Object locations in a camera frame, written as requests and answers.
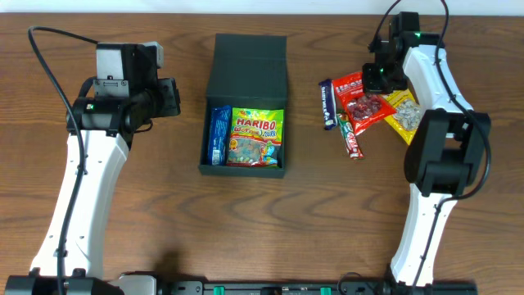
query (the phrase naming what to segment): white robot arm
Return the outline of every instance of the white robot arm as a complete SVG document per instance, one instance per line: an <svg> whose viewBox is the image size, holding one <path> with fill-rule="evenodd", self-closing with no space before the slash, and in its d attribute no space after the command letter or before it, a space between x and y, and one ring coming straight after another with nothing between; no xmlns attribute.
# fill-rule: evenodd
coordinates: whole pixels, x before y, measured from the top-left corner
<svg viewBox="0 0 524 295"><path fill-rule="evenodd" d="M473 112L460 93L446 61L438 50L440 70L455 102L449 99L436 64L440 35L421 33L418 14L401 12L390 23L390 40L374 39L370 51L375 63L363 67L364 91L390 93L413 85L424 117L404 160L410 182L409 211L399 249L391 261L397 284L424 287L433 283L433 264L451 210L477 173L483 144L478 129L467 120L470 111L489 130L486 114ZM445 140L462 142L459 150L445 147Z"/></svg>
<svg viewBox="0 0 524 295"><path fill-rule="evenodd" d="M84 140L84 176L64 246L64 276L103 277L103 248L111 200L137 129L151 118L179 113L174 79L158 79L163 49L156 43L98 43L95 98L88 88L73 105ZM79 143L71 132L67 165L52 222L31 271L57 276L57 251L64 216L79 166Z"/></svg>

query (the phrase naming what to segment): wood grain surface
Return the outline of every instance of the wood grain surface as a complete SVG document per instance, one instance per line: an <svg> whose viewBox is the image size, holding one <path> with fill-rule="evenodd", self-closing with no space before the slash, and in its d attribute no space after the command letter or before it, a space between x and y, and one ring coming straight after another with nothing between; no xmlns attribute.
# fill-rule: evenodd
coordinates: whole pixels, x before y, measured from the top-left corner
<svg viewBox="0 0 524 295"><path fill-rule="evenodd" d="M170 278L380 278L409 205L405 143L385 122L359 136L352 161L338 130L324 131L318 82L373 57L380 16L0 15L0 288L24 275L51 221L66 163L65 113L26 30L46 25L108 42L158 41L161 77L175 77L182 114L138 134L106 229L105 278L156 270ZM440 31L442 17L424 16ZM287 36L289 111L284 179L203 177L206 84L216 33ZM449 66L464 97L492 119L493 168L484 189L446 225L436 279L474 279L481 294L523 294L524 19L452 17ZM96 73L91 44L37 33L52 71L75 99Z"/></svg>

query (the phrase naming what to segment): blue candy wrapper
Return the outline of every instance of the blue candy wrapper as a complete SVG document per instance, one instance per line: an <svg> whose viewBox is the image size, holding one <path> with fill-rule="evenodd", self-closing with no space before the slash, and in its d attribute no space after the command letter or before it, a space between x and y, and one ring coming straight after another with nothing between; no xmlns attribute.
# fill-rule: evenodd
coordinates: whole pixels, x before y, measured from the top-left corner
<svg viewBox="0 0 524 295"><path fill-rule="evenodd" d="M210 143L207 148L207 163L210 165L221 166L225 164L231 110L231 106L214 107L211 110Z"/></svg>
<svg viewBox="0 0 524 295"><path fill-rule="evenodd" d="M337 126L337 109L335 102L335 92L333 91L331 79L326 79L320 83L322 93L322 111L324 113L324 129L331 130Z"/></svg>

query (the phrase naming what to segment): red snack bag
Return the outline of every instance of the red snack bag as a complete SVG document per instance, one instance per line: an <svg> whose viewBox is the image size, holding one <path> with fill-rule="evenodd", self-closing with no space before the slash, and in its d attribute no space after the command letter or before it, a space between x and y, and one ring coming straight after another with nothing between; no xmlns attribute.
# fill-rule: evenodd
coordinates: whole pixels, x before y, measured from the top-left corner
<svg viewBox="0 0 524 295"><path fill-rule="evenodd" d="M396 113L384 98L374 94L364 94L362 72L333 80L333 88L350 118L355 135L363 133L375 122Z"/></svg>

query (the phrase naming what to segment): open box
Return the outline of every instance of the open box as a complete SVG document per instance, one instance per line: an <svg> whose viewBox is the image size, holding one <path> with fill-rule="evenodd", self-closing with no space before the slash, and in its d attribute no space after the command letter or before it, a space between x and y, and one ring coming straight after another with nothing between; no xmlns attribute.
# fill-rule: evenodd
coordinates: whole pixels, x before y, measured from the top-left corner
<svg viewBox="0 0 524 295"><path fill-rule="evenodd" d="M269 178L284 176L287 116L286 37L216 34L215 57L210 81L207 84L206 101L201 158L198 166L203 175ZM278 168L208 165L211 109L225 105L260 110L284 110L282 146L277 154Z"/></svg>

